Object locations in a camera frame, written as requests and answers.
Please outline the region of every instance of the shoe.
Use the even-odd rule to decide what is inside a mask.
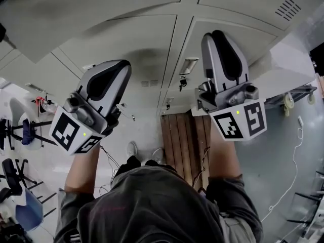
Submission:
[[[157,162],[160,165],[165,165],[166,159],[164,156],[164,149],[158,148],[156,151],[154,151],[152,154],[152,160],[154,160],[155,162]]]
[[[128,143],[127,145],[127,149],[126,149],[126,154],[127,157],[131,157],[131,156],[135,156],[137,155],[137,147],[134,141],[131,141],[130,143]]]

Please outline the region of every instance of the person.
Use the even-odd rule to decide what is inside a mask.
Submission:
[[[244,183],[233,142],[212,125],[206,197],[170,166],[141,166],[134,143],[111,190],[94,199],[99,146],[76,155],[64,190],[54,242],[261,242],[262,225]]]

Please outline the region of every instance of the wooden pallet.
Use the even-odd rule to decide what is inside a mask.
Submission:
[[[161,127],[167,164],[174,167],[178,174],[193,185],[195,189],[207,188],[209,176],[209,156],[201,163],[210,145],[211,120],[209,116],[192,117],[188,113],[164,115]]]

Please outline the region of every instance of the equipment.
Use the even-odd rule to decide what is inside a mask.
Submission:
[[[195,89],[197,107],[208,113],[224,140],[250,140],[267,130],[264,101],[249,82],[247,61],[226,34],[207,33],[201,42],[205,77]]]
[[[55,113],[50,137],[70,155],[87,153],[118,125],[117,108],[131,76],[126,60],[101,63],[89,69]]]

